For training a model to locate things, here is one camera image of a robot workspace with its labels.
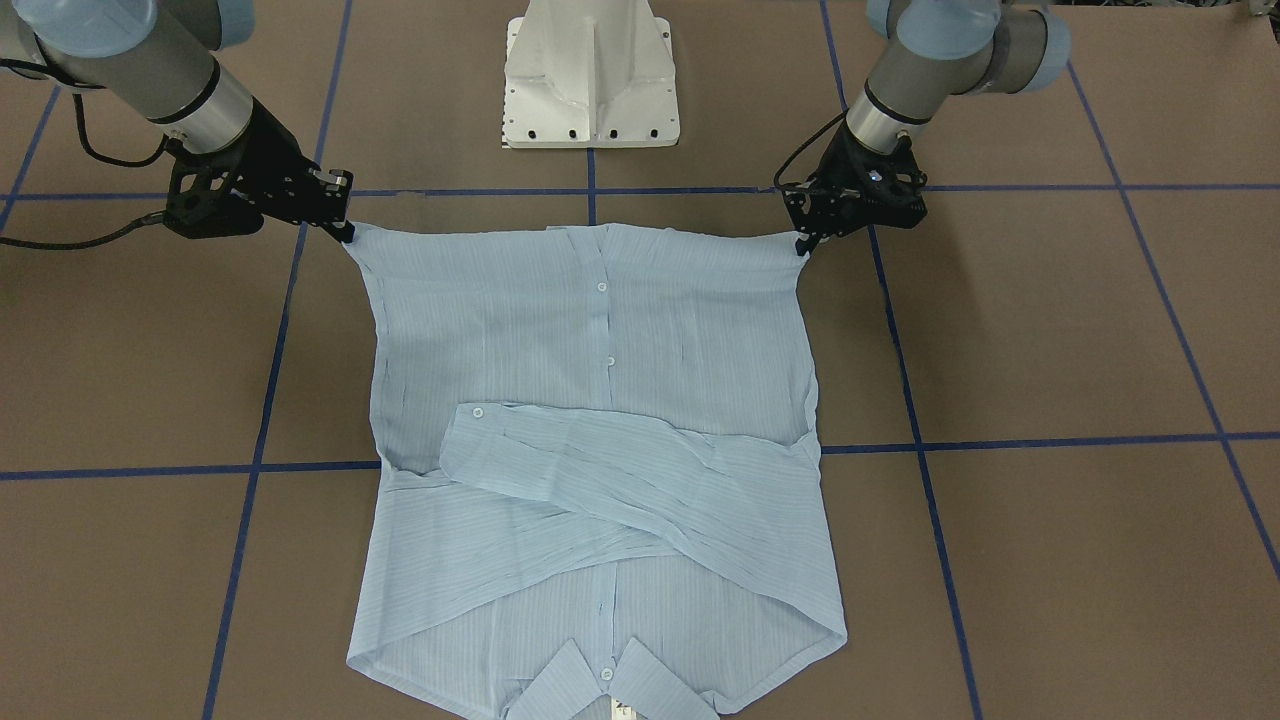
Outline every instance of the shirt front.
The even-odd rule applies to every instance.
[[[471,720],[713,720],[841,647],[794,241],[357,225],[348,664]]]

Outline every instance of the shirt sleeve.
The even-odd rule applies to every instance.
[[[449,479],[644,530],[708,570],[845,635],[813,432],[792,445],[645,415],[458,405]]]

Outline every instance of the brown floor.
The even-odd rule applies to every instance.
[[[653,0],[684,137],[594,165],[498,147],[524,6],[259,3],[224,58],[356,173],[356,219],[787,227],[754,188],[840,108],[822,4]],[[826,10],[851,95],[882,41]],[[1239,6],[1061,14],[1079,86],[951,100],[929,218],[804,272],[851,641],[744,719],[1277,717],[1280,51]],[[84,158],[50,90],[0,78],[0,231],[156,208],[166,170]],[[155,141],[87,104],[102,149]],[[344,666],[374,333],[346,255],[312,233],[293,279],[296,241],[0,250],[0,717],[447,717]]]

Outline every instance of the blue tape line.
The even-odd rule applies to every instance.
[[[1111,192],[1114,184],[927,184],[925,192],[1024,192],[1024,191],[1097,191]]]
[[[512,196],[512,195],[588,195],[585,187],[492,187],[492,188],[398,188],[398,190],[353,190],[352,197],[394,197],[397,195],[425,195],[428,197],[452,196]]]
[[[709,186],[709,187],[599,187],[596,195],[769,195],[772,187]]]
[[[10,480],[74,480],[86,478],[152,478],[157,475],[242,475],[252,465],[173,465],[160,468],[100,468],[76,470],[10,470],[0,473],[0,482]]]
[[[40,122],[36,123],[35,132],[31,133],[31,142],[27,143],[27,154],[22,158],[18,177],[13,178],[13,188],[9,191],[9,197],[4,201],[4,208],[0,208],[0,231],[4,231],[5,224],[9,222],[13,206],[18,201],[18,191],[22,190],[22,183],[27,181],[31,161],[36,159],[36,147],[40,146],[40,138],[45,136],[45,128],[49,127],[49,117],[54,114],[54,105],[58,104],[58,96],[61,94],[61,90],[60,86],[55,85],[54,90],[50,91],[49,101],[45,102],[45,111],[40,114]]]
[[[378,470],[381,460],[347,460],[320,462],[264,462],[262,473],[325,473],[333,470]]]
[[[316,140],[315,159],[319,164],[324,156],[325,138],[329,132],[329,119],[333,114],[334,96],[338,94],[338,81],[342,77],[342,60],[347,46],[347,32],[351,27],[352,0],[346,0],[342,10],[342,26],[338,31],[338,47],[334,51],[333,72],[329,76],[329,91],[325,97],[324,114],[320,118],[320,135]],[[280,325],[275,336],[275,354],[271,357],[271,372],[266,380],[266,393],[262,400],[262,421],[259,427],[257,443],[253,448],[255,469],[248,477],[244,487],[244,505],[241,509],[239,530],[236,534],[236,552],[232,555],[230,577],[227,580],[227,597],[223,601],[223,615],[218,625],[218,642],[214,646],[214,660],[209,670],[209,685],[205,689],[205,707],[202,720],[212,720],[214,706],[218,701],[218,685],[223,675],[223,661],[227,657],[227,639],[230,634],[232,616],[236,611],[236,594],[239,588],[239,573],[244,564],[244,547],[248,542],[250,520],[253,516],[253,501],[257,497],[257,480],[262,462],[262,454],[266,448],[266,434],[271,424],[271,407],[275,404],[275,389],[280,377],[280,364],[284,359],[284,342],[289,332],[289,305],[293,300],[293,288],[298,281],[298,265],[302,261],[302,251],[307,243],[307,225],[298,229],[298,240],[293,247],[293,264],[289,268],[289,283],[284,291],[284,306],[280,310]]]
[[[831,13],[827,9],[827,0],[819,0],[818,9],[822,12],[822,29],[827,33],[827,55],[831,56],[831,69],[836,73],[836,96],[840,97],[840,109],[847,111],[845,76],[840,72],[840,55],[836,54],[836,36],[831,32]]]
[[[881,256],[879,240],[876,237],[876,227],[867,228],[870,238],[872,259],[876,263],[876,279],[881,286],[881,295],[884,300],[884,318],[888,323],[890,340],[893,342],[893,351],[897,354],[897,372],[902,379],[902,400],[906,402],[906,418],[911,424],[911,438],[915,443],[915,461],[920,469],[920,483],[924,486],[924,498],[929,506],[929,523],[933,525],[933,544],[938,552],[938,565],[942,570],[942,583],[947,591],[947,605],[951,609],[951,624],[955,626],[956,646],[960,650],[960,662],[964,666],[965,685],[969,688],[969,706],[974,720],[982,720],[982,701],[978,697],[978,679],[974,675],[973,660],[969,655],[969,638],[964,630],[964,619],[960,615],[960,597],[956,593],[955,577],[951,573],[951,559],[947,552],[946,536],[942,532],[942,516],[938,512],[938,501],[933,492],[933,478],[929,473],[929,461],[925,455],[925,446],[920,434],[920,420],[915,413],[915,398],[911,393],[911,379],[906,372],[906,354],[902,351],[902,340],[897,331],[897,318],[893,314],[893,300],[888,290],[888,278],[884,274],[884,260]]]
[[[823,455],[879,455],[883,452],[915,452],[914,442],[882,442],[876,445],[824,445]]]
[[[1233,442],[1238,441],[1238,439],[1243,439],[1243,441],[1280,439],[1280,432],[1274,432],[1274,433],[1267,433],[1267,432],[1263,432],[1263,433],[1226,433],[1226,437],[1228,437],[1228,439],[1230,439]]]
[[[1228,183],[1193,183],[1193,184],[1166,184],[1166,183],[1143,183],[1143,184],[1126,184],[1125,190],[1207,190],[1207,191],[1220,191],[1220,190],[1280,190],[1280,182],[1228,182]]]
[[[1217,442],[1213,433],[1188,433],[1171,436],[1117,436],[1117,437],[1070,437],[1033,439],[991,439],[927,442],[924,450],[945,452],[955,450],[1029,450],[1036,447],[1106,447],[1117,445],[1172,445],[1192,442]]]
[[[1256,430],[1228,433],[1231,441],[1280,441],[1280,430]],[[1098,447],[1123,445],[1179,445],[1196,442],[1217,442],[1215,433],[1184,433],[1166,436],[1112,436],[1112,437],[1066,437],[1066,438],[1014,438],[977,439],[952,442],[923,442],[925,452],[950,452],[964,450],[1032,450],[1038,447]],[[892,452],[915,452],[914,442],[884,442],[859,445],[827,445],[823,455],[878,455]],[[150,468],[76,468],[67,470],[0,470],[0,482],[5,480],[70,480],[101,478],[146,478],[156,475],[239,475],[252,473],[321,473],[334,470],[378,470],[379,460],[316,460],[306,462],[261,462],[257,465],[169,465]]]
[[[1258,506],[1253,501],[1253,493],[1249,492],[1249,484],[1244,480],[1244,473],[1240,470],[1240,464],[1236,461],[1235,452],[1231,450],[1231,442],[1226,434],[1226,428],[1222,425],[1222,419],[1219,416],[1217,409],[1213,407],[1213,398],[1210,396],[1208,384],[1204,382],[1204,375],[1201,373],[1199,364],[1196,361],[1196,355],[1192,352],[1192,346],[1187,340],[1187,333],[1183,332],[1183,324],[1178,320],[1178,313],[1174,311],[1174,302],[1169,297],[1169,290],[1165,287],[1165,281],[1161,278],[1160,269],[1156,266],[1156,258],[1151,252],[1151,246],[1147,245],[1147,236],[1142,232],[1142,225],[1138,223],[1138,215],[1134,213],[1133,204],[1129,201],[1129,193],[1120,182],[1120,172],[1116,169],[1116,164],[1111,156],[1111,150],[1107,147],[1106,138],[1102,137],[1102,128],[1098,126],[1098,119],[1093,114],[1089,99],[1084,95],[1084,86],[1080,85],[1080,76],[1075,73],[1075,67],[1071,63],[1066,64],[1066,69],[1071,76],[1071,82],[1075,85],[1075,94],[1080,97],[1080,104],[1084,106],[1084,114],[1089,118],[1089,126],[1093,128],[1093,136],[1098,141],[1098,147],[1102,149],[1102,158],[1107,161],[1107,168],[1111,170],[1111,177],[1115,179],[1116,191],[1120,192],[1120,200],[1124,202],[1125,213],[1129,215],[1129,224],[1133,225],[1133,233],[1138,238],[1138,246],[1142,249],[1142,256],[1147,261],[1147,269],[1151,272],[1151,279],[1156,283],[1156,290],[1160,291],[1160,301],[1165,305],[1165,313],[1169,315],[1169,322],[1174,325],[1174,333],[1178,336],[1178,343],[1181,346],[1183,355],[1187,357],[1187,364],[1192,369],[1192,377],[1196,378],[1196,387],[1199,389],[1201,398],[1204,401],[1204,409],[1208,410],[1208,416],[1213,423],[1217,439],[1222,445],[1222,452],[1226,455],[1226,461],[1231,466],[1231,474],[1235,475],[1235,484],[1240,489],[1240,496],[1244,498],[1244,505],[1249,510],[1249,516],[1253,518],[1253,527],[1257,529],[1258,538],[1262,541],[1267,557],[1271,560],[1271,571],[1275,574],[1276,579],[1280,580],[1280,557],[1276,556],[1275,544],[1272,544],[1271,536],[1267,533],[1266,524],[1262,521],[1262,514],[1258,511]]]
[[[595,224],[595,149],[586,149],[586,224]]]

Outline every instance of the silver arm segment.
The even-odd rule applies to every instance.
[[[872,0],[872,26],[888,46],[849,109],[849,129],[888,155],[902,135],[919,137],[948,95],[1016,94],[1053,81],[1071,36],[1044,8],[1000,0]]]
[[[349,242],[352,174],[323,172],[210,54],[252,26],[251,0],[0,0],[0,60],[73,92],[105,87],[173,138],[164,223],[174,232],[248,234],[269,215]],[[81,142],[102,159],[83,124]]]

